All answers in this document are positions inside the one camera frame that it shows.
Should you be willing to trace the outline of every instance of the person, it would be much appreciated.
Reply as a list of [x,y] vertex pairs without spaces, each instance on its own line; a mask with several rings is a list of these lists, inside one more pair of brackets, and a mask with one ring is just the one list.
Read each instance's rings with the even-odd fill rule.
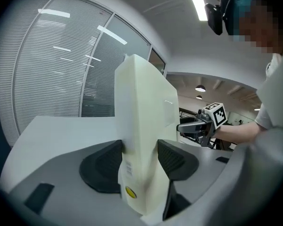
[[[279,66],[283,55],[283,28],[279,14],[272,11],[263,0],[234,0],[233,6],[233,27],[236,31],[233,36],[253,42],[273,54],[266,67],[268,79]],[[223,125],[217,129],[214,137],[238,144],[252,141],[260,132],[270,128],[272,123],[262,104],[254,122],[238,126]]]

